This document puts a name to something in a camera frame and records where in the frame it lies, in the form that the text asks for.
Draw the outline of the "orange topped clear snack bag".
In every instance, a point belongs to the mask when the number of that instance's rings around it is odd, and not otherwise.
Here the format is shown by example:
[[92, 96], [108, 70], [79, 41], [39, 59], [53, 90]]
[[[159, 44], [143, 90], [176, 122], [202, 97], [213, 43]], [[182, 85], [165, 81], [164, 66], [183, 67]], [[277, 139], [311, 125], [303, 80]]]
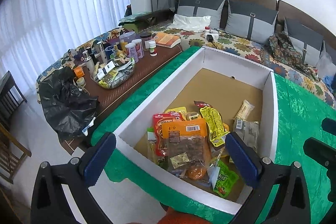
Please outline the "orange topped clear snack bag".
[[211, 160], [210, 148], [207, 142], [206, 121], [195, 119], [176, 123], [178, 131], [183, 135], [179, 143], [176, 155], [167, 157], [167, 171], [176, 176], [186, 176], [188, 168], [205, 167], [208, 168]]

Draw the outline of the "clear plastic bag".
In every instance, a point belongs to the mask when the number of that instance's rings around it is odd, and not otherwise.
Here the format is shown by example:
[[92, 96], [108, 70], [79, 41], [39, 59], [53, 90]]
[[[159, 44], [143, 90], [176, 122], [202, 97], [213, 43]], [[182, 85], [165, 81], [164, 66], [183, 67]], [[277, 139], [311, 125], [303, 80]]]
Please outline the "clear plastic bag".
[[326, 51], [321, 52], [316, 68], [320, 79], [324, 79], [325, 77], [333, 79], [335, 76], [335, 64], [333, 63], [331, 56]]

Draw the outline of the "dark floral cloth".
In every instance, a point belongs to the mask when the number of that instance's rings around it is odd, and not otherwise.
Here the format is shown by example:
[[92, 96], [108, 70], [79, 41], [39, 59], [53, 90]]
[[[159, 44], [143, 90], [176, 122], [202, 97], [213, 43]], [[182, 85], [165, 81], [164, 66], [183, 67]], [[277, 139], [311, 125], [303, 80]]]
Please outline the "dark floral cloth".
[[289, 36], [283, 31], [268, 38], [268, 46], [275, 60], [301, 72], [307, 77], [314, 78], [313, 69], [302, 62], [302, 54], [295, 50]]

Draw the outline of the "purple canister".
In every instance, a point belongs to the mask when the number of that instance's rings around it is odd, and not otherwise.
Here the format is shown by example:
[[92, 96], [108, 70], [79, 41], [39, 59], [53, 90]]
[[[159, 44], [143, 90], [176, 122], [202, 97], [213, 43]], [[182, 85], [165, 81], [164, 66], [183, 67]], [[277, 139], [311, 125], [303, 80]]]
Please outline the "purple canister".
[[127, 57], [130, 59], [133, 58], [136, 63], [139, 61], [139, 59], [144, 57], [141, 39], [132, 40], [125, 46], [125, 50]]

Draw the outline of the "floral sofa cover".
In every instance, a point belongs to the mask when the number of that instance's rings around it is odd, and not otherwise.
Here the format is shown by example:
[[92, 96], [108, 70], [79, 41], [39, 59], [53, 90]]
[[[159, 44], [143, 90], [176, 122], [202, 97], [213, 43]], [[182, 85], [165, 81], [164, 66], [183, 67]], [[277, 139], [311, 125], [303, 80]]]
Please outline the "floral sofa cover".
[[159, 24], [157, 27], [150, 27], [147, 30], [151, 34], [164, 32], [179, 36], [181, 38], [181, 46], [184, 46], [185, 48], [189, 48], [190, 46], [208, 46], [262, 64], [270, 69], [273, 69], [274, 73], [277, 73], [285, 79], [290, 80], [296, 85], [306, 89], [326, 104], [335, 108], [335, 93], [331, 93], [323, 83], [322, 79], [318, 77], [318, 70], [316, 67], [309, 65], [309, 67], [315, 72], [315, 77], [310, 78], [281, 63], [280, 61], [275, 60], [269, 46], [264, 46], [247, 39], [230, 35], [223, 30], [219, 31], [218, 40], [211, 43], [206, 41], [205, 35], [201, 32], [168, 28], [168, 25], [169, 24], [167, 22], [164, 22]]

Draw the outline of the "grey sofa cushion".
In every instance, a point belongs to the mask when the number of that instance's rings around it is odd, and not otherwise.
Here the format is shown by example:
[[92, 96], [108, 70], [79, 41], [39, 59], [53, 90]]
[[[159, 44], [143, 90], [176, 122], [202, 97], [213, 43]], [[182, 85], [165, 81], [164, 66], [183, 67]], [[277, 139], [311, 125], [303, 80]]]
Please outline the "grey sofa cushion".
[[301, 62], [315, 67], [324, 44], [323, 36], [290, 18], [284, 20], [284, 31], [290, 38], [294, 49], [301, 53]]
[[177, 14], [183, 16], [210, 16], [210, 27], [219, 28], [226, 0], [179, 0]]
[[228, 17], [224, 31], [264, 45], [274, 34], [277, 15], [278, 11], [255, 3], [228, 0]]

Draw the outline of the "white cardboard box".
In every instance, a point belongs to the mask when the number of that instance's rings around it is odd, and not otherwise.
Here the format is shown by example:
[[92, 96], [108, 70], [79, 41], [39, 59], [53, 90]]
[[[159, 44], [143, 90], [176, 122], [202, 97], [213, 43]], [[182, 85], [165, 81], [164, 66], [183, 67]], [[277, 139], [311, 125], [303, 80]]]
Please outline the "white cardboard box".
[[234, 215], [251, 192], [250, 187], [243, 186], [226, 200], [173, 176], [142, 154], [152, 116], [176, 106], [194, 110], [195, 101], [213, 106], [227, 124], [233, 123], [244, 101], [253, 104], [249, 119], [259, 122], [258, 154], [275, 158], [278, 103], [272, 69], [208, 47], [192, 54], [118, 126], [117, 149], [137, 172], [144, 173], [138, 185], [161, 203], [185, 210], [189, 201], [196, 201], [206, 209]]

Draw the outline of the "silver grey snack packet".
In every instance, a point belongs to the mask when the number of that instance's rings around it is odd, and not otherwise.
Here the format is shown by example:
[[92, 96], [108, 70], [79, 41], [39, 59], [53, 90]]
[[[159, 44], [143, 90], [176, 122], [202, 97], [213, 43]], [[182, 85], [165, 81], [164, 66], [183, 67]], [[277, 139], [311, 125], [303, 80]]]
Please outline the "silver grey snack packet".
[[257, 141], [259, 137], [259, 123], [242, 119], [235, 119], [234, 132], [243, 140], [245, 145], [257, 152]]

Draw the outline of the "yellow black snack packet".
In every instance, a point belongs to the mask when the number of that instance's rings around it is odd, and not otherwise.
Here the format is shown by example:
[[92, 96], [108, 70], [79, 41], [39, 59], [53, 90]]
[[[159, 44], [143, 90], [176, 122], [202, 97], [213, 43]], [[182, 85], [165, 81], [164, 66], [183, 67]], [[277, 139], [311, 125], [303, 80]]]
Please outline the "yellow black snack packet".
[[214, 150], [223, 148], [230, 128], [223, 122], [221, 114], [206, 102], [194, 101], [194, 105], [199, 108], [202, 118], [206, 121], [210, 145]]

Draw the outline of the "black garbage bag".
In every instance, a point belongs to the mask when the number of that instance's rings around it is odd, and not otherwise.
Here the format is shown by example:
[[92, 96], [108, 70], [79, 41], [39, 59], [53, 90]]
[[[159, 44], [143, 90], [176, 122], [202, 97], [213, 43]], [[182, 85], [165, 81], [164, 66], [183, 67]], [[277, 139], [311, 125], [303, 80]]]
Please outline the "black garbage bag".
[[97, 97], [74, 84], [74, 78], [74, 71], [64, 67], [55, 70], [39, 86], [43, 114], [60, 141], [83, 136], [96, 118], [99, 105]]

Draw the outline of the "blue cloth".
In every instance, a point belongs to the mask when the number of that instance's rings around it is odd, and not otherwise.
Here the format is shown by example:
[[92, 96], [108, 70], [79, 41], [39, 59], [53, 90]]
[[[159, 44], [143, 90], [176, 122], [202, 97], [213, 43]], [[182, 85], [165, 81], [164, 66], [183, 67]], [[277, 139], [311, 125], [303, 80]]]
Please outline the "blue cloth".
[[331, 93], [335, 93], [335, 91], [336, 91], [336, 75], [325, 76], [322, 79], [322, 81]]

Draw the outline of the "clear bag of round snacks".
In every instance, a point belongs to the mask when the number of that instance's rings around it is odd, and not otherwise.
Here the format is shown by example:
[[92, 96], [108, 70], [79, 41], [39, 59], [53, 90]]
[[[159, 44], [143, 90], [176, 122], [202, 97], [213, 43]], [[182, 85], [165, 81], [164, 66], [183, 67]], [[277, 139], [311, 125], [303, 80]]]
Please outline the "clear bag of round snacks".
[[147, 128], [147, 158], [154, 164], [160, 166], [162, 169], [167, 170], [167, 158], [164, 156], [158, 156], [155, 152], [155, 146], [157, 144], [157, 137], [154, 132], [154, 128]]

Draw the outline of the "brown side table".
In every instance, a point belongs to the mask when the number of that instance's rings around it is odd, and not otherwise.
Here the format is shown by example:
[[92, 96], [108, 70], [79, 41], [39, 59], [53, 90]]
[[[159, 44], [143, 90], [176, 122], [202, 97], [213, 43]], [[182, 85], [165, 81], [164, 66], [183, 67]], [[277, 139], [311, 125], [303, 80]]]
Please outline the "brown side table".
[[91, 145], [91, 136], [96, 128], [136, 89], [144, 84], [148, 79], [154, 76], [161, 68], [183, 52], [181, 46], [173, 48], [157, 47], [157, 55], [152, 57], [149, 52], [144, 53], [144, 57], [139, 59], [133, 66], [129, 66], [120, 71], [119, 74], [113, 75], [112, 80], [116, 81], [119, 86], [108, 89], [106, 85], [101, 86], [93, 79], [86, 67], [83, 68], [85, 73], [85, 89], [90, 96], [97, 97], [99, 105], [96, 110], [96, 119], [94, 125], [88, 129], [88, 135], [78, 137], [72, 140], [62, 141], [61, 146], [72, 155], [76, 148], [83, 151]]

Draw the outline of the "green snack packet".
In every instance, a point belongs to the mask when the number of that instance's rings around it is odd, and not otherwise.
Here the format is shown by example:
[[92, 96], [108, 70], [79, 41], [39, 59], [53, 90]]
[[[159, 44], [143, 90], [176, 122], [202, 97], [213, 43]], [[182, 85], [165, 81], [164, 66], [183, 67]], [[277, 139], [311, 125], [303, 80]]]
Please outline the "green snack packet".
[[209, 167], [208, 176], [213, 191], [222, 198], [226, 198], [230, 194], [239, 179], [239, 176], [221, 160]]

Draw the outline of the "beige wafer packet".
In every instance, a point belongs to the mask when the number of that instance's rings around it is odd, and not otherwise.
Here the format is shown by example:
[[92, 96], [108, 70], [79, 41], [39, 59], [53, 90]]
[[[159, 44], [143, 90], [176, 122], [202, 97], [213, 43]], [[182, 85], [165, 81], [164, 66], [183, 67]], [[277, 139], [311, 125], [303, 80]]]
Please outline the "beige wafer packet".
[[254, 110], [254, 105], [248, 102], [247, 100], [244, 100], [240, 109], [234, 116], [234, 119], [241, 119], [246, 121], [251, 114], [251, 112]]

